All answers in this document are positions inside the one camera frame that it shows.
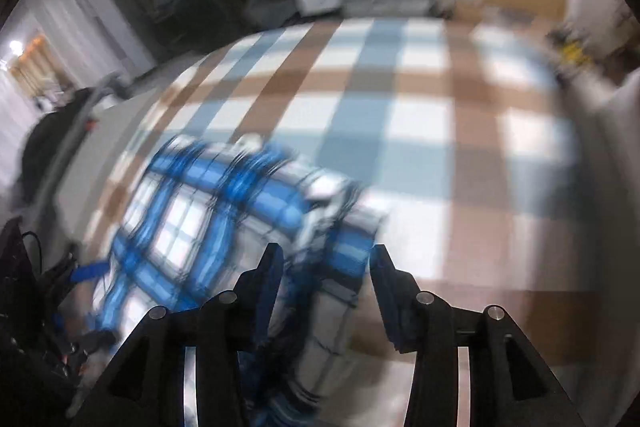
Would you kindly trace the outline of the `checkered bed sheet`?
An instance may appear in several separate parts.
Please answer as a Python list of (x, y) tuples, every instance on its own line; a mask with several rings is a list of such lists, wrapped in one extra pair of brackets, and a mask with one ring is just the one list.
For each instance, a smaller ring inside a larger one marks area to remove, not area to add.
[(504, 306), (550, 364), (588, 358), (591, 197), (551, 69), (518, 34), (344, 20), (225, 46), (106, 112), (55, 197), (67, 231), (107, 239), (179, 132), (255, 132), (366, 184), (398, 268), (456, 306)]

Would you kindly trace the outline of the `white curtain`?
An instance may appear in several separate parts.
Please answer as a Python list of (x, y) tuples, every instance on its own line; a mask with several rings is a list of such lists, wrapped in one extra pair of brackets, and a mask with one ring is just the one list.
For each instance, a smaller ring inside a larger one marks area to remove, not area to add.
[(1, 29), (1, 187), (18, 176), (40, 92), (65, 80), (93, 87), (111, 72), (131, 79), (155, 66), (114, 0), (20, 0)]

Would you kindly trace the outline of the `blue white plaid shirt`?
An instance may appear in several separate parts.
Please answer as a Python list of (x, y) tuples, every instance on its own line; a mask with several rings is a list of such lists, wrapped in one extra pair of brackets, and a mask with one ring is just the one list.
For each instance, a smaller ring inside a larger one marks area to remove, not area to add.
[(96, 325), (129, 334), (154, 306), (190, 310), (277, 244), (283, 275), (267, 332), (240, 369), (254, 426), (308, 426), (349, 362), (347, 345), (384, 215), (358, 182), (287, 148), (179, 134), (152, 157), (96, 284)]

